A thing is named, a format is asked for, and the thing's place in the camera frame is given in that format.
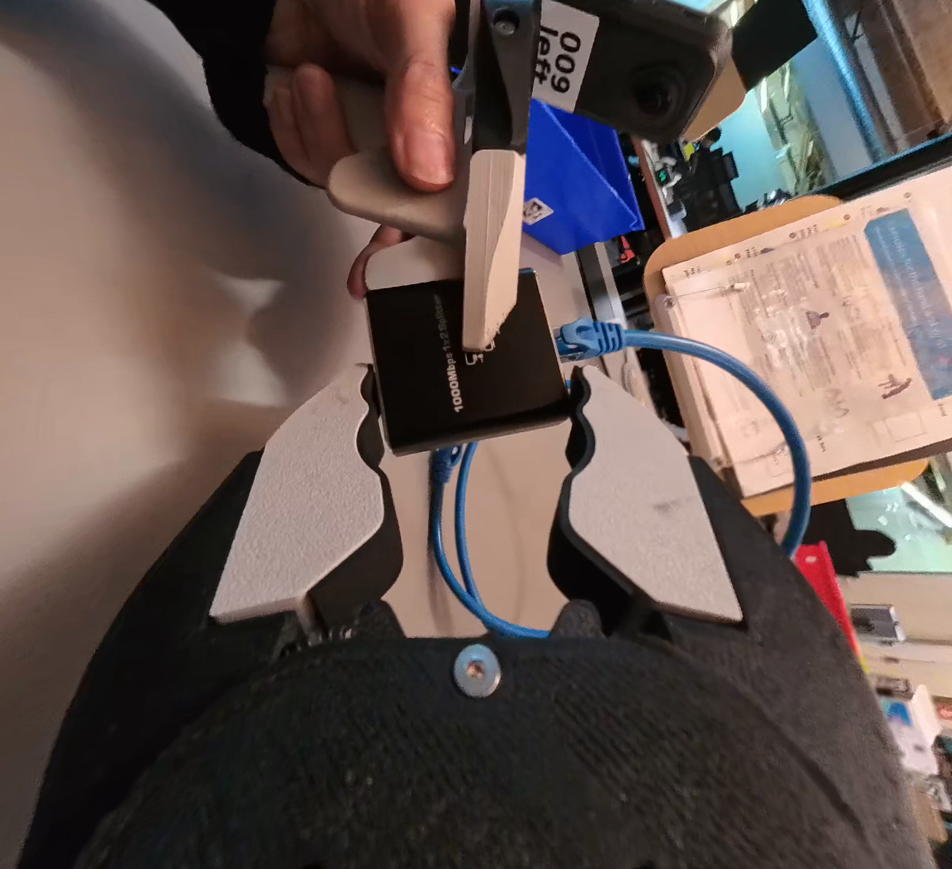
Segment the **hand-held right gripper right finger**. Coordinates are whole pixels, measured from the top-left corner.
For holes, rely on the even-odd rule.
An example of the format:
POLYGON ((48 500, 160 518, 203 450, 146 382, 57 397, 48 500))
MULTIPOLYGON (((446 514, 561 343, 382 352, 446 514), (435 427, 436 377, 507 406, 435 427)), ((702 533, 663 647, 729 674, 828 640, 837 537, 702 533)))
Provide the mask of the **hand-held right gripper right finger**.
POLYGON ((684 447, 654 413, 593 366, 569 385, 569 472, 548 572, 601 625, 631 612, 736 625, 743 610, 684 447))

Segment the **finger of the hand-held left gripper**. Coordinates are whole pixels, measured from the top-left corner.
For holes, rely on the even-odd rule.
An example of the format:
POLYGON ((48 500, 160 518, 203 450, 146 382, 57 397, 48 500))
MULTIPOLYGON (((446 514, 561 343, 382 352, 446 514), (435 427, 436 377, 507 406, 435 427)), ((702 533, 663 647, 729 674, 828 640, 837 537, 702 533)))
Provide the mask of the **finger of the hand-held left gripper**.
POLYGON ((373 236, 363 250, 363 288, 377 290, 434 280, 459 280, 464 271, 463 249, 414 237, 384 244, 373 236))
POLYGON ((517 303, 526 157, 483 149, 470 160, 462 346, 490 349, 517 303))

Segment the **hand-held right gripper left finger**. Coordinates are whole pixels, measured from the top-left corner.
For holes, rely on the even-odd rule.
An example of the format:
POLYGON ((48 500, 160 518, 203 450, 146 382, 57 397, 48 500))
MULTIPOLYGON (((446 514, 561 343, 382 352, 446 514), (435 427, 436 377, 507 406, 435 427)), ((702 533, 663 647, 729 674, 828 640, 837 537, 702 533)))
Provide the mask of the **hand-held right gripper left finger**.
POLYGON ((404 560, 385 452, 374 371, 358 363, 268 440, 209 616, 354 625, 381 601, 404 560))

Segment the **blue plastic bin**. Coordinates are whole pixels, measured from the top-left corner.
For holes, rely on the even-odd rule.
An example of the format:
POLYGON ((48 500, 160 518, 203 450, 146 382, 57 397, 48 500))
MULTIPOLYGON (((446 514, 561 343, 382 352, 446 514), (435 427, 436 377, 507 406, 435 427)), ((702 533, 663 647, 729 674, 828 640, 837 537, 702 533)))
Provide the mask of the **blue plastic bin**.
POLYGON ((645 229, 614 130, 531 102, 523 228, 561 255, 645 229))

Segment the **black network splitter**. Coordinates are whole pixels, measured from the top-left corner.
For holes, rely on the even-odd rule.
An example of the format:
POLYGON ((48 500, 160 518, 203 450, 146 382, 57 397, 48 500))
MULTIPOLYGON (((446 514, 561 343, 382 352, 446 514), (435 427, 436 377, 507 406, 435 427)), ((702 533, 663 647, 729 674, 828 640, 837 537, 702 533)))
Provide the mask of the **black network splitter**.
POLYGON ((486 351, 462 346, 463 284, 435 280, 365 296, 377 396, 397 456, 561 423, 568 393, 536 273, 486 351))

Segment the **grey desk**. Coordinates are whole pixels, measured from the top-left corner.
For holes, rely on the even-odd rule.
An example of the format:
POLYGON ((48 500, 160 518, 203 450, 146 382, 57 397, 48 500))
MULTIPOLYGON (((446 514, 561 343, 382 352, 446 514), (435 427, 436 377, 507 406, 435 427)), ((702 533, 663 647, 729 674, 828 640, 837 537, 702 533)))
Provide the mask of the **grey desk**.
POLYGON ((2 552, 93 649, 182 524, 361 359, 372 236, 240 146, 142 0, 2 0, 2 552))

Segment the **person's left hand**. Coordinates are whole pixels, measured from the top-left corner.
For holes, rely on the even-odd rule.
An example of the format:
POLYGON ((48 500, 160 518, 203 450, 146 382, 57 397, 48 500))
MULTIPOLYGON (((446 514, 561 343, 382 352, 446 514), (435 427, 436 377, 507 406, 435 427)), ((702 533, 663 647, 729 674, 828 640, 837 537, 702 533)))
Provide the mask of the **person's left hand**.
POLYGON ((325 186, 353 153, 334 77, 381 78, 390 156, 403 181, 422 192, 451 185, 454 22, 454 0, 276 0, 264 105, 287 165, 325 186))

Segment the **instruction sheet on wooden stand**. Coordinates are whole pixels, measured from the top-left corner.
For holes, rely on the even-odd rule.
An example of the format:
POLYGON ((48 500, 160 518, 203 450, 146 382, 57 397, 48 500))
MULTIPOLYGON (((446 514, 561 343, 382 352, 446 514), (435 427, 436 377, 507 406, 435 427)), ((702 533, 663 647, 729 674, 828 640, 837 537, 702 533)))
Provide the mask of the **instruction sheet on wooden stand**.
POLYGON ((807 196, 662 244, 656 328, 731 354, 806 443, 812 504, 950 452, 951 169, 851 201, 807 196))

